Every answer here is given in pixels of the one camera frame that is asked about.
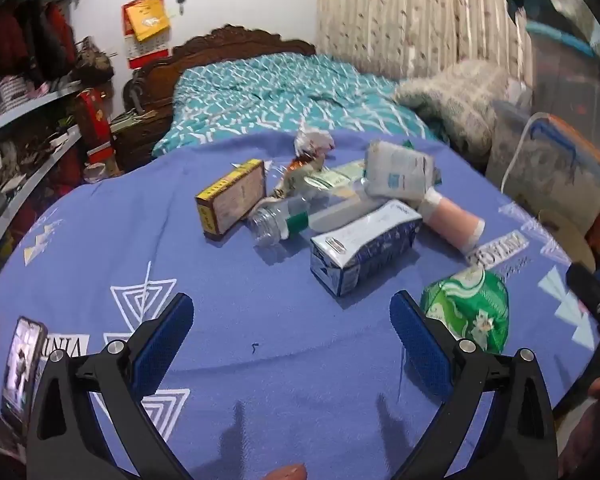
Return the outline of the person right hand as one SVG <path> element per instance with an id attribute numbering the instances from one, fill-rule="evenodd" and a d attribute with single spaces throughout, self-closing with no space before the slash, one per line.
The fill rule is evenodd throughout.
<path id="1" fill-rule="evenodd" d="M 588 397 L 594 402 L 585 410 L 559 454 L 559 477 L 576 471 L 590 454 L 594 441 L 600 437 L 600 377 L 588 388 Z"/>

